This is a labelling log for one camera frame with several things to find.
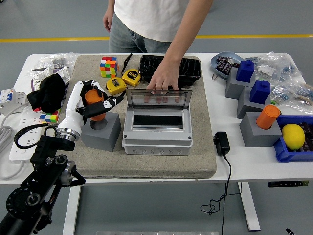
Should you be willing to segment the person's left hand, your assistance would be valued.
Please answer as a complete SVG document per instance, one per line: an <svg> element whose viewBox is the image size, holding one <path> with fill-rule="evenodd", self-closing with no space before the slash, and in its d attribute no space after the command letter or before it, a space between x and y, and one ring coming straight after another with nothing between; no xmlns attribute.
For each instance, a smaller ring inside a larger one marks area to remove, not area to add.
<svg viewBox="0 0 313 235"><path fill-rule="evenodd" d="M147 89L164 91L172 87L174 91L178 91L180 62L181 59L164 58L154 72Z"/></svg>

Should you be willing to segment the person's right hand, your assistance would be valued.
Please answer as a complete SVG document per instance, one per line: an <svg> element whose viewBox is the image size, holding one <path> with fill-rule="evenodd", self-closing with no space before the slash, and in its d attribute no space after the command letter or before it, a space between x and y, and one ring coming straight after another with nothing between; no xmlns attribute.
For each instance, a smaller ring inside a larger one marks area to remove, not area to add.
<svg viewBox="0 0 313 235"><path fill-rule="evenodd" d="M104 28L110 33L112 28L114 11L107 10L103 16Z"/></svg>

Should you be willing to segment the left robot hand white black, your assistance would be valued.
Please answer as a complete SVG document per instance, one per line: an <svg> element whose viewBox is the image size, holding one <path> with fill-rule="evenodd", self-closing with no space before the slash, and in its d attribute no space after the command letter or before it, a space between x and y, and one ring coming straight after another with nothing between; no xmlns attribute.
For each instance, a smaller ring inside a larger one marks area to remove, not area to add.
<svg viewBox="0 0 313 235"><path fill-rule="evenodd" d="M88 105L84 95L92 89L104 100ZM56 136L65 138L68 135L78 139L82 133L81 127L86 123L85 119L110 111L123 100L124 94L125 92L119 96L107 96L95 80L77 82L67 103L66 116L57 127Z"/></svg>

